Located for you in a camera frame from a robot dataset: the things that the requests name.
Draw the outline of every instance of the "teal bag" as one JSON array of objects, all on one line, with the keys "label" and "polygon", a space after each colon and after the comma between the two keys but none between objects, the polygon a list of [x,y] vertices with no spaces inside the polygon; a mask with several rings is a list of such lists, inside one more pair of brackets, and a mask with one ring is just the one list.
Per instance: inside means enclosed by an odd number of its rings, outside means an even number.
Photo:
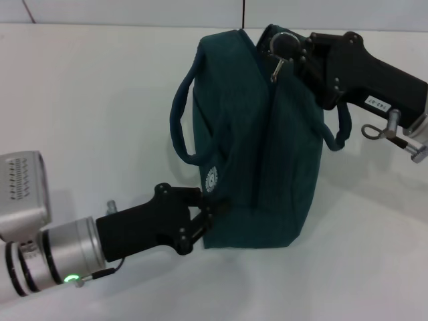
[{"label": "teal bag", "polygon": [[[323,140],[330,150],[340,150],[350,135],[346,104],[337,107],[340,129],[334,138],[323,109],[291,66],[284,65],[272,83],[277,63],[259,55],[244,30],[204,37],[173,101],[177,154],[199,166],[205,197],[231,203],[204,236],[206,248],[291,244],[312,203]],[[196,154],[189,155],[180,120],[193,80]]]}]

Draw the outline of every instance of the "cable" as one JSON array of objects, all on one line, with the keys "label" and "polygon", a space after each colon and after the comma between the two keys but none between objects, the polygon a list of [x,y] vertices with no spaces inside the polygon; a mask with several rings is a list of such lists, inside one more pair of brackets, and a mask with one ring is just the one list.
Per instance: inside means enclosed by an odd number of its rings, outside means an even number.
[{"label": "cable", "polygon": [[123,265],[124,262],[125,262],[125,258],[123,257],[120,260],[120,263],[119,263],[118,266],[116,266],[116,267],[110,267],[110,268],[105,269],[105,270],[94,272],[93,274],[91,274],[92,279],[96,280],[96,279],[99,279],[99,278],[103,278],[104,276],[111,276],[112,274],[115,274],[122,267],[122,265]]}]

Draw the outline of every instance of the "white wall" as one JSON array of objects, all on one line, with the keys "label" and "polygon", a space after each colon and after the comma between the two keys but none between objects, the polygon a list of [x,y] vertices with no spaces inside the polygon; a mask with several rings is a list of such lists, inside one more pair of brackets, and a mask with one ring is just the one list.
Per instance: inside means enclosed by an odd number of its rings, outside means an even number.
[{"label": "white wall", "polygon": [[38,23],[241,27],[242,0],[27,0]]},{"label": "white wall", "polygon": [[21,0],[0,0],[0,22],[31,22]]},{"label": "white wall", "polygon": [[246,0],[245,26],[428,31],[426,0]]}]

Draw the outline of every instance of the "bag strap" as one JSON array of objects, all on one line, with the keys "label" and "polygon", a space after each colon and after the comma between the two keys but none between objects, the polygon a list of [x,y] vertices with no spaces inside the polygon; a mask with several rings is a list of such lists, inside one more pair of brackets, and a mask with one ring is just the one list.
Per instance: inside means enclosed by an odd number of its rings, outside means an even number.
[{"label": "bag strap", "polygon": [[336,138],[325,123],[320,122],[315,125],[316,130],[326,142],[327,147],[333,152],[344,148],[345,141],[349,138],[352,130],[352,119],[346,102],[339,102],[336,108],[339,117],[339,131]]},{"label": "bag strap", "polygon": [[205,150],[199,154],[189,155],[186,149],[186,143],[183,136],[183,128],[181,126],[181,118],[185,112],[187,95],[189,94],[189,88],[192,81],[195,79],[199,67],[202,65],[205,58],[205,52],[201,46],[198,47],[195,60],[187,73],[185,79],[181,82],[177,93],[173,100],[173,107],[169,116],[169,126],[171,132],[171,138],[173,140],[173,146],[178,156],[187,164],[201,166],[207,163],[210,158],[214,155],[216,148],[218,147],[221,137],[227,128],[227,122],[225,121],[225,112],[222,111],[217,120],[217,126],[214,128],[213,137],[211,142],[205,147]]}]

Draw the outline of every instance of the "white table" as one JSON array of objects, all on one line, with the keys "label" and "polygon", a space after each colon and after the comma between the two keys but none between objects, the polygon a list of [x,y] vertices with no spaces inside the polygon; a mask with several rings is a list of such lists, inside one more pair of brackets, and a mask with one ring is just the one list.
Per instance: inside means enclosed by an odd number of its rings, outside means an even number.
[{"label": "white table", "polygon": [[[0,25],[0,153],[43,153],[52,225],[99,217],[111,198],[120,209],[143,203],[160,182],[199,184],[172,148],[169,111],[198,40],[220,31]],[[360,34],[374,56],[428,80],[428,33]],[[199,244],[180,257],[160,247],[82,289],[3,306],[0,320],[426,320],[428,160],[414,165],[387,141],[365,140],[362,124],[385,121],[351,112],[352,136],[344,151],[323,154],[289,248]],[[335,112],[326,121],[337,128]]]}]

